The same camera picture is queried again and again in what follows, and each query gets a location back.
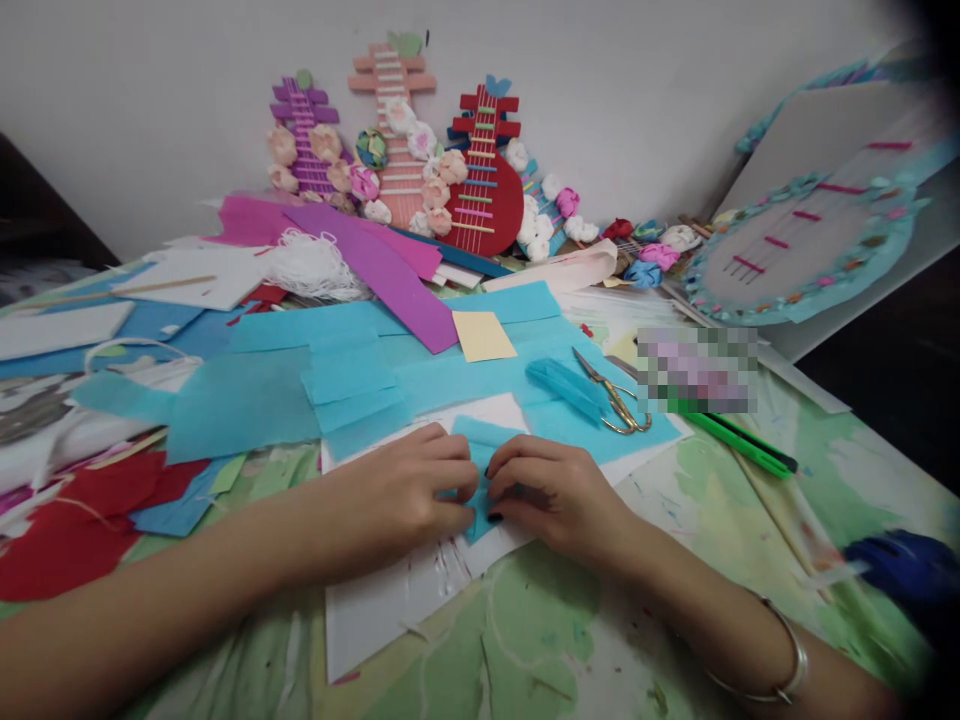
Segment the magenta paper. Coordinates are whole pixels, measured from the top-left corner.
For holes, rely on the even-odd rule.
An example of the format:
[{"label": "magenta paper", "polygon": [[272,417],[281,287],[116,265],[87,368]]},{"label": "magenta paper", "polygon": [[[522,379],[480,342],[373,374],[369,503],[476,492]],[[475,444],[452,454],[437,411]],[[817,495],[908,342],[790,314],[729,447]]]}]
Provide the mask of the magenta paper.
[{"label": "magenta paper", "polygon": [[288,218],[304,232],[337,239],[340,254],[350,268],[377,294],[411,333],[436,355],[457,344],[457,328],[446,305],[423,286],[413,269],[365,224],[332,207],[311,204],[286,208]]}]

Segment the yellow paper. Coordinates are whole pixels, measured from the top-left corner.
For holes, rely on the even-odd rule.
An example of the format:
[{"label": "yellow paper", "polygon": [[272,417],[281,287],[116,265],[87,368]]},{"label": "yellow paper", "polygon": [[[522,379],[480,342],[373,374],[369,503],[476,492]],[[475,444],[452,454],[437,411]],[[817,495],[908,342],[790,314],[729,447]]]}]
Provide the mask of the yellow paper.
[{"label": "yellow paper", "polygon": [[513,349],[513,343],[497,320],[496,313],[454,312],[453,324],[457,326],[460,347],[463,348],[467,362],[517,356],[517,351]]}]

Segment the bangle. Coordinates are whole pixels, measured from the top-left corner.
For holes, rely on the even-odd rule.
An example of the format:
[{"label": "bangle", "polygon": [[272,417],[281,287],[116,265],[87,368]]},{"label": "bangle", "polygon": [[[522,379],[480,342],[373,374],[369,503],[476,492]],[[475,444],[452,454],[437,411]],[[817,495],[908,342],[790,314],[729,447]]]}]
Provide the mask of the bangle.
[{"label": "bangle", "polygon": [[790,678],[790,681],[783,687],[773,687],[773,694],[771,695],[750,695],[748,693],[742,692],[735,688],[727,685],[723,680],[720,680],[712,672],[704,668],[707,675],[713,680],[717,685],[722,687],[727,692],[736,695],[738,697],[744,698],[746,700],[752,700],[753,702],[762,702],[762,703],[773,703],[780,702],[784,705],[793,705],[793,701],[796,699],[794,693],[796,693],[797,688],[803,683],[804,679],[807,677],[807,668],[809,667],[809,660],[807,658],[806,648],[803,647],[803,644],[800,642],[800,638],[797,637],[797,634],[793,631],[793,628],[790,626],[790,621],[787,620],[786,616],[777,609],[777,606],[773,604],[773,601],[760,595],[759,593],[753,592],[753,590],[748,590],[748,592],[756,595],[757,598],[762,602],[774,615],[777,616],[777,619],[783,624],[787,629],[787,633],[790,635],[790,640],[793,642],[793,651],[794,651],[794,670],[793,677]]}]

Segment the hand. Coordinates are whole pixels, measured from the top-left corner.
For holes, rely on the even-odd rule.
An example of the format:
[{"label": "hand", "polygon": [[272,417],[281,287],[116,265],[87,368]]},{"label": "hand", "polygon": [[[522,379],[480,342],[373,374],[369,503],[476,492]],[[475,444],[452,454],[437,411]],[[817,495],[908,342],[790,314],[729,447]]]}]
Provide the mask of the hand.
[{"label": "hand", "polygon": [[[559,553],[626,572],[649,526],[626,506],[586,450],[518,435],[490,460],[491,514],[520,523]],[[513,489],[522,485],[522,489]]]},{"label": "hand", "polygon": [[463,532],[478,479],[467,439],[434,423],[277,496],[292,581],[342,582]]}]

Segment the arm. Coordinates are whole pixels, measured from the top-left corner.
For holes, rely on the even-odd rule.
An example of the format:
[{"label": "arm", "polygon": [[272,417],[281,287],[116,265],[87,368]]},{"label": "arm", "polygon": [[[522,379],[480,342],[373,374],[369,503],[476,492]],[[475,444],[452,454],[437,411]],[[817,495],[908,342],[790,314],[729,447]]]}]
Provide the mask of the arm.
[{"label": "arm", "polygon": [[[631,512],[588,453],[521,435],[490,461],[494,513],[558,552],[614,575],[642,594],[701,662],[728,685],[769,695],[793,675],[790,636],[768,608],[659,528]],[[521,484],[517,497],[511,488]],[[758,718],[887,718],[898,711],[883,683],[797,625],[809,671],[792,706],[740,701]]]},{"label": "arm", "polygon": [[0,624],[0,717],[102,717],[268,595],[455,535],[473,511],[462,436],[430,425]]}]

